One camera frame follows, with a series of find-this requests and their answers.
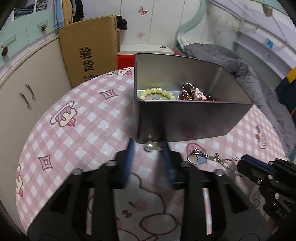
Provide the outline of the pearl keychain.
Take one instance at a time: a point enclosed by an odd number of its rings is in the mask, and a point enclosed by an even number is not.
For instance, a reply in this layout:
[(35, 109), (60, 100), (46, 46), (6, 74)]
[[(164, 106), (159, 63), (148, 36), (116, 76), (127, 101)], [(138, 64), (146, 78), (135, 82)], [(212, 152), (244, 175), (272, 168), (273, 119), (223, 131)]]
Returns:
[(144, 144), (144, 150), (149, 153), (153, 151), (161, 152), (163, 147), (158, 141), (148, 141)]

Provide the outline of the pink cartoon charm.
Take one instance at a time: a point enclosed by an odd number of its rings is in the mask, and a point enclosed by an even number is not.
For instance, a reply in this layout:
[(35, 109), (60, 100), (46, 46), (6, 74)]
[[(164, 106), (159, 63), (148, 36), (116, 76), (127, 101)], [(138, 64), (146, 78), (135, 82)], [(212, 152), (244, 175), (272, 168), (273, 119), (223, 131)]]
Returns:
[(191, 90), (194, 100), (206, 101), (208, 98), (199, 90), (199, 88), (193, 88)]

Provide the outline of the pink checkered tablecloth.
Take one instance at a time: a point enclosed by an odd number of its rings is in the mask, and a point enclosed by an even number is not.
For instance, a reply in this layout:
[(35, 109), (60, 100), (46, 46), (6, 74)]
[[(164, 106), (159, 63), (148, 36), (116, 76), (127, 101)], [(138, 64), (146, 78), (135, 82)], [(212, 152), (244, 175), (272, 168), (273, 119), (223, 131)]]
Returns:
[[(73, 169), (97, 169), (134, 137), (133, 68), (89, 80), (58, 100), (33, 127), (16, 171), (16, 207), (28, 229)], [(253, 156), (263, 162), (285, 158), (270, 120), (253, 106), (225, 136), (170, 143), (187, 157), (194, 149), (221, 158)], [(183, 193), (171, 189), (157, 151), (135, 144), (129, 183), (116, 190), (121, 240), (178, 240)]]

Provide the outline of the silver metal tin box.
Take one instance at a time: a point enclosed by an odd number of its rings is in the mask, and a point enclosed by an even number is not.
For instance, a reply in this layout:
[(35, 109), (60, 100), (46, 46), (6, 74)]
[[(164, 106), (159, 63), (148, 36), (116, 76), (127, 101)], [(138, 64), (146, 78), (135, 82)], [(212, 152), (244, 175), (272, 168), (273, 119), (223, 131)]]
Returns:
[[(208, 99), (194, 100), (193, 88)], [(133, 96), (135, 138), (141, 144), (226, 135), (253, 105), (221, 65), (156, 53), (136, 54)]]

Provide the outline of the grey blanket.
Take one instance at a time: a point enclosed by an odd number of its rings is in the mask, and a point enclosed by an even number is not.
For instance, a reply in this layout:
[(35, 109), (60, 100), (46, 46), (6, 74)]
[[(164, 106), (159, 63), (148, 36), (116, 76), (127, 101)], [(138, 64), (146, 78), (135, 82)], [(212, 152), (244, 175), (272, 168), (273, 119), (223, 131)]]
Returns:
[(224, 67), (238, 81), (253, 103), (265, 114), (275, 129), (285, 154), (295, 148), (295, 124), (288, 109), (279, 102), (276, 92), (235, 52), (218, 45), (194, 43), (184, 47), (187, 57)]

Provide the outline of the red storage bench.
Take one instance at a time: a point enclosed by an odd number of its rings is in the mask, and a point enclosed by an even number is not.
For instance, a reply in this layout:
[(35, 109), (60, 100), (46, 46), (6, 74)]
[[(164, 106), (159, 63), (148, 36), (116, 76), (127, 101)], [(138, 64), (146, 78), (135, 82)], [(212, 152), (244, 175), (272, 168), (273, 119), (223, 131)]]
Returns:
[(184, 55), (180, 50), (173, 51), (165, 45), (122, 45), (117, 53), (118, 69), (134, 67), (137, 53)]

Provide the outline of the brown cardboard box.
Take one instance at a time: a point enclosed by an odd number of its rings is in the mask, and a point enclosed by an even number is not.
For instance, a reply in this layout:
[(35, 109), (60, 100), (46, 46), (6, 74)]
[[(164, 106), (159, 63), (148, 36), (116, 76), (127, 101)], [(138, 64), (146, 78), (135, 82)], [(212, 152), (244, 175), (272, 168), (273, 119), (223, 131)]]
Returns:
[(118, 67), (116, 16), (66, 25), (59, 41), (72, 88)]

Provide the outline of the white low cabinet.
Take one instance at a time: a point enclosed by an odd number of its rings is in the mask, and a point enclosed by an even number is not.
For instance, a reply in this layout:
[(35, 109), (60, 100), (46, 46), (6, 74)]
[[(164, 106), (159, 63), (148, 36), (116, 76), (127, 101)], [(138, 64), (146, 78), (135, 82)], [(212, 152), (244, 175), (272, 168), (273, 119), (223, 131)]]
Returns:
[(32, 42), (3, 65), (1, 175), (14, 175), (31, 129), (70, 89), (58, 35)]

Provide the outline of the hanging clothes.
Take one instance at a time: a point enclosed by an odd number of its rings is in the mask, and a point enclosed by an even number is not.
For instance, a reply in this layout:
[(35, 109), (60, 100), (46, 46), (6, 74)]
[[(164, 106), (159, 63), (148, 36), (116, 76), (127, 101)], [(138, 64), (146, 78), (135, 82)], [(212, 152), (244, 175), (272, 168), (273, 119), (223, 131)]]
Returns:
[(53, 9), (56, 29), (84, 19), (81, 0), (55, 0), (53, 1)]

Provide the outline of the teal drawer shelf unit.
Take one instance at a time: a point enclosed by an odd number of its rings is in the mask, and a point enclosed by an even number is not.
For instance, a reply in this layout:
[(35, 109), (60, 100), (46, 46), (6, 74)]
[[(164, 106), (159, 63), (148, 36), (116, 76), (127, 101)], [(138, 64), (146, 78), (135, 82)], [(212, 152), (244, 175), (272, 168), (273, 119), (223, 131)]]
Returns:
[(1, 66), (27, 45), (54, 32), (55, 1), (11, 1), (1, 28)]

